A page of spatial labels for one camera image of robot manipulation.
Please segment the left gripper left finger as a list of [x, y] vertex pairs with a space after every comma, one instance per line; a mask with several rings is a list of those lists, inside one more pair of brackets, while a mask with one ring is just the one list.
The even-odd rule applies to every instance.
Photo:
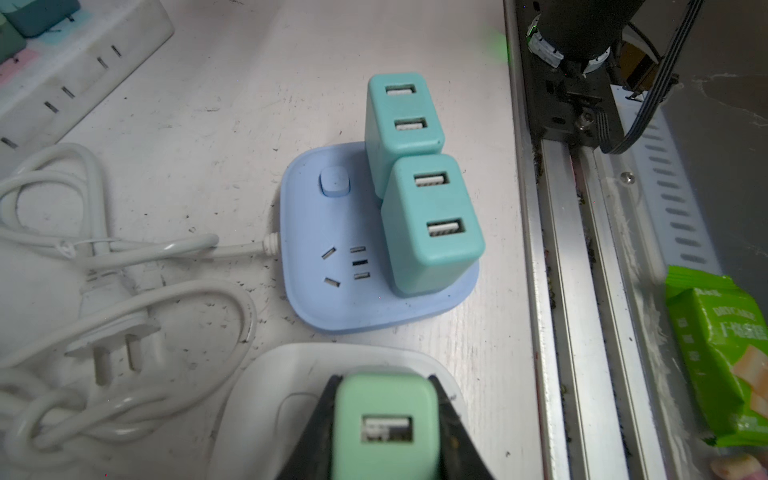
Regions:
[[277, 476], [279, 480], [331, 478], [335, 398], [341, 382], [339, 375], [328, 380], [293, 452]]

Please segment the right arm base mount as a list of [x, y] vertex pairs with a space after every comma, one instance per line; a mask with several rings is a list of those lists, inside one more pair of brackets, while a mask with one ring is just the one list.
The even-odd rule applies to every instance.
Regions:
[[595, 148], [599, 145], [594, 114], [602, 109], [618, 120], [607, 68], [585, 75], [554, 68], [530, 52], [529, 27], [541, 13], [544, 1], [517, 1], [515, 19], [520, 42], [526, 113], [534, 140], [553, 140]]

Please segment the green plug adapter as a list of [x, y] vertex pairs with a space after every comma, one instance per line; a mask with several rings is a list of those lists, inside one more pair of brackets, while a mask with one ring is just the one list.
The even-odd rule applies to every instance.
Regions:
[[436, 479], [438, 397], [418, 374], [345, 377], [335, 395], [333, 479]]

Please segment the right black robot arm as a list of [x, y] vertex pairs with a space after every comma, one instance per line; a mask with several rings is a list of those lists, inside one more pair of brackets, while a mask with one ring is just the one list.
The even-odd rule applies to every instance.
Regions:
[[557, 68], [564, 61], [601, 66], [611, 45], [643, 5], [643, 0], [544, 1], [526, 34], [531, 53]]

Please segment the teal plug adapter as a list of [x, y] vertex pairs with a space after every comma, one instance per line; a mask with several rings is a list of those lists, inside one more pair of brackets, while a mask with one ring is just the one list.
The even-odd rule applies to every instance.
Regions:
[[397, 160], [442, 152], [445, 134], [421, 74], [377, 74], [370, 78], [364, 141], [378, 198], [384, 197]]
[[405, 295], [451, 286], [486, 248], [461, 168], [446, 154], [397, 160], [381, 219], [394, 284]]

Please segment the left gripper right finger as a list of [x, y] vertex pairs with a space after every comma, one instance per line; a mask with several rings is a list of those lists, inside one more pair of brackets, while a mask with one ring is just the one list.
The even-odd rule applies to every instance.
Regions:
[[490, 470], [476, 450], [438, 377], [431, 375], [428, 380], [435, 388], [438, 398], [440, 429], [438, 478], [442, 480], [492, 479]]

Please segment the small white power strip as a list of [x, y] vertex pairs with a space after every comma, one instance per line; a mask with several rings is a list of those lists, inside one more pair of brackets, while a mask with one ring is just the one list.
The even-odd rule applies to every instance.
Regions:
[[436, 376], [459, 418], [467, 405], [436, 359], [398, 348], [341, 343], [283, 345], [253, 361], [223, 412], [208, 479], [273, 479], [287, 462], [331, 376], [358, 371], [413, 371]]

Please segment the white colourful power strip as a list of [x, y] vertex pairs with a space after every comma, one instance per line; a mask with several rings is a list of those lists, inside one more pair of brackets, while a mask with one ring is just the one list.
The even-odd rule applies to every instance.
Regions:
[[159, 1], [83, 1], [1, 65], [1, 174], [56, 144], [174, 33]]

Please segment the blue cube power socket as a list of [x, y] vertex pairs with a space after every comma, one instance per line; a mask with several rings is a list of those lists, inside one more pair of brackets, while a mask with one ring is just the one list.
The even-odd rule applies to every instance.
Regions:
[[280, 187], [280, 255], [287, 299], [313, 328], [350, 334], [443, 314], [473, 291], [472, 265], [451, 286], [406, 297], [395, 288], [362, 141], [309, 150]]

